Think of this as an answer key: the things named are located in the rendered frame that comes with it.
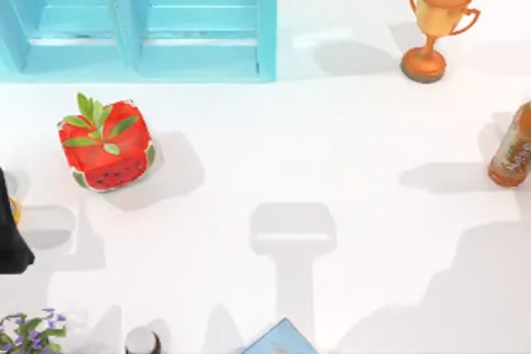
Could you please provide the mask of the red watermelon plant pot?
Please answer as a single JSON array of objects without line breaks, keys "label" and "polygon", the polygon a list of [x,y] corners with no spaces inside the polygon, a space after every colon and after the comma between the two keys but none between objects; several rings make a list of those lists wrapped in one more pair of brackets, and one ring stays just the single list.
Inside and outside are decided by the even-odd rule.
[{"label": "red watermelon plant pot", "polygon": [[156,150],[139,108],[130,99],[103,105],[79,93],[79,113],[58,124],[59,138],[75,181],[109,192],[139,180]]}]

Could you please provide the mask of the light blue rack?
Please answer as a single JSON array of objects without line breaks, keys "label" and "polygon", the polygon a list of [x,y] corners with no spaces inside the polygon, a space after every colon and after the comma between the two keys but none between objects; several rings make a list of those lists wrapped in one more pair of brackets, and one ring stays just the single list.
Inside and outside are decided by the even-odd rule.
[{"label": "light blue rack", "polygon": [[0,0],[0,82],[276,77],[277,0]]}]

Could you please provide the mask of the orange and white cup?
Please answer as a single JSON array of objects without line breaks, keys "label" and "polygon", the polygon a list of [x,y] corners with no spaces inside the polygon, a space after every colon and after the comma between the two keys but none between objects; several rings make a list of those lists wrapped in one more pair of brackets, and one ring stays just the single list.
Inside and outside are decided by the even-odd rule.
[{"label": "orange and white cup", "polygon": [[5,171],[4,177],[7,185],[7,194],[9,197],[13,219],[15,225],[20,225],[22,213],[22,200],[29,191],[29,176],[22,171]]}]

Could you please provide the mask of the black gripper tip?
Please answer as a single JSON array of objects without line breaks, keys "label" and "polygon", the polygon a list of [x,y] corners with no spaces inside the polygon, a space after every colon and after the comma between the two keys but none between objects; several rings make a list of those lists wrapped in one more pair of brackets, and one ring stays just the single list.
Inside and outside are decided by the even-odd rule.
[{"label": "black gripper tip", "polygon": [[0,274],[22,274],[34,261],[35,255],[15,224],[4,172],[0,168]]}]

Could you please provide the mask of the purple flower plant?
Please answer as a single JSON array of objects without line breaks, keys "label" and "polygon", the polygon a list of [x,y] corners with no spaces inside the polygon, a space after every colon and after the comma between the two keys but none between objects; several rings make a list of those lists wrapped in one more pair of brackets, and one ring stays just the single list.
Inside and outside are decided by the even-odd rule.
[{"label": "purple flower plant", "polygon": [[57,339],[66,334],[66,317],[53,308],[36,317],[8,314],[0,318],[0,354],[64,354]]}]

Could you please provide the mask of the orange bottle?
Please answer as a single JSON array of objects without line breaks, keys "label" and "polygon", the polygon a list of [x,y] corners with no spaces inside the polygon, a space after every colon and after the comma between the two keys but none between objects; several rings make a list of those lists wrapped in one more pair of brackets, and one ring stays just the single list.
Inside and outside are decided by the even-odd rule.
[{"label": "orange bottle", "polygon": [[519,186],[531,172],[531,101],[522,104],[490,161],[488,176],[502,187]]}]

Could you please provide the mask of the golden trophy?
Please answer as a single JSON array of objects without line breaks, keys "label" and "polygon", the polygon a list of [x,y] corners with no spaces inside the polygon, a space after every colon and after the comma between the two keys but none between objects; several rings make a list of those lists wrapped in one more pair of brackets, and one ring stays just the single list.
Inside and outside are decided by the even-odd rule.
[{"label": "golden trophy", "polygon": [[472,0],[409,0],[417,26],[426,36],[421,47],[407,50],[401,60],[406,77],[417,83],[429,84],[440,80],[446,71],[445,57],[435,49],[436,41],[444,36],[460,35],[472,28],[480,10],[471,8]]}]

